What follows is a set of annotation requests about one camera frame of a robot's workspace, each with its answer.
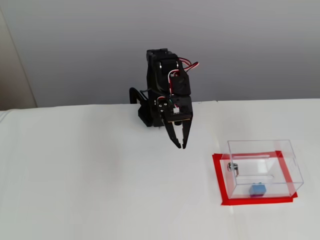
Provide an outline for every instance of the blue block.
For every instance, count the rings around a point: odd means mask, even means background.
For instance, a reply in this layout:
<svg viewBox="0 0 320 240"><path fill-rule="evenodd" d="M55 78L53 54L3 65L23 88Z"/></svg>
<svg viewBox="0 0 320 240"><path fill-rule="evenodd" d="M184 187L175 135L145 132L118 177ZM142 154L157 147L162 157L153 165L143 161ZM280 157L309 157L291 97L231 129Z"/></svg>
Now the blue block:
<svg viewBox="0 0 320 240"><path fill-rule="evenodd" d="M262 197L266 191L267 189L264 184L255 184L250 187L249 194L251 197Z"/></svg>

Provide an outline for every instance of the black robotic arm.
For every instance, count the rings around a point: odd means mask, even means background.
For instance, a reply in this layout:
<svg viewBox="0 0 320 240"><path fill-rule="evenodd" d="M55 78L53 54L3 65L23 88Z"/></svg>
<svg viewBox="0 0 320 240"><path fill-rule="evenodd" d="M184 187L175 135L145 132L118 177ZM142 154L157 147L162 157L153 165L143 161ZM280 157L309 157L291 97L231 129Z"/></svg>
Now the black robotic arm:
<svg viewBox="0 0 320 240"><path fill-rule="evenodd" d="M187 72L197 67L199 63L191 64L189 60L178 57L166 48L148 50L146 58L147 90L139 92L133 87L130 88L130 103L136 104L138 100L141 104L138 115L145 125L165 126L171 141L178 148L181 148L181 144L176 137L173 123L182 124L182 148L185 149L193 118Z"/></svg>

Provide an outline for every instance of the transparent container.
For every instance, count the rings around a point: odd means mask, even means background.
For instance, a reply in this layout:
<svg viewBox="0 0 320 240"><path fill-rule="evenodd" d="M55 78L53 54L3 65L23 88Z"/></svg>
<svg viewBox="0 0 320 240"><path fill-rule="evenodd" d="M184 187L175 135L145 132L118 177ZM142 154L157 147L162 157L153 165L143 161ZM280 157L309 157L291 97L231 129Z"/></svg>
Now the transparent container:
<svg viewBox="0 0 320 240"><path fill-rule="evenodd" d="M228 141L220 163L229 199L291 197L304 183L289 140Z"/></svg>

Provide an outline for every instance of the white wall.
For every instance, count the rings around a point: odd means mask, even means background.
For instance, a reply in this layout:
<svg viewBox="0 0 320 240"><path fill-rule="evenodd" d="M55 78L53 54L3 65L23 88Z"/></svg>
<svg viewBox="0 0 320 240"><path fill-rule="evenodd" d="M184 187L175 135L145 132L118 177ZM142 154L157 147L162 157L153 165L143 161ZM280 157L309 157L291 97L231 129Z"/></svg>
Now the white wall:
<svg viewBox="0 0 320 240"><path fill-rule="evenodd" d="M320 97L317 0L0 0L39 106L128 103L146 50L199 61L193 101Z"/></svg>
<svg viewBox="0 0 320 240"><path fill-rule="evenodd" d="M0 110L35 107L35 99L0 9Z"/></svg>

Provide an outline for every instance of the white tabletop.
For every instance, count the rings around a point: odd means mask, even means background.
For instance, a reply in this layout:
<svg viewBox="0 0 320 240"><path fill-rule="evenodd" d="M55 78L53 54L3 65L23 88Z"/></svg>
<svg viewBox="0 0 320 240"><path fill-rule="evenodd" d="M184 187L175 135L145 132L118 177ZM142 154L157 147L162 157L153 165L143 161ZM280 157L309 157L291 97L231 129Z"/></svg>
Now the white tabletop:
<svg viewBox="0 0 320 240"><path fill-rule="evenodd" d="M186 149L146 127L138 108L0 112L0 239L319 238L320 100L196 102ZM299 197L220 206L219 143L265 139L291 140Z"/></svg>

